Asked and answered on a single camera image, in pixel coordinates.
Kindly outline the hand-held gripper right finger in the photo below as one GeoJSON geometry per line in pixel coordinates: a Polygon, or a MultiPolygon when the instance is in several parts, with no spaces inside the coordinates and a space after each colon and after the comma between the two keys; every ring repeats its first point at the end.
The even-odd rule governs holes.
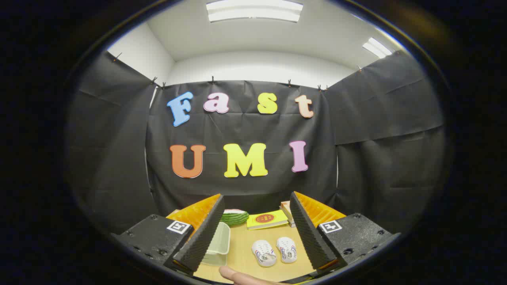
{"type": "Polygon", "coordinates": [[[365,260],[400,236],[362,213],[345,215],[299,192],[290,195],[290,211],[319,276],[365,260]]]}

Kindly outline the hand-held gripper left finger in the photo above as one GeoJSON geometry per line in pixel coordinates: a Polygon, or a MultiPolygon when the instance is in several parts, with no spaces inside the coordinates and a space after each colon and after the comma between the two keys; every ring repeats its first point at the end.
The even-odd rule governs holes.
{"type": "Polygon", "coordinates": [[[225,210],[216,194],[163,217],[152,214],[113,237],[145,260],[193,275],[203,260],[225,210]]]}

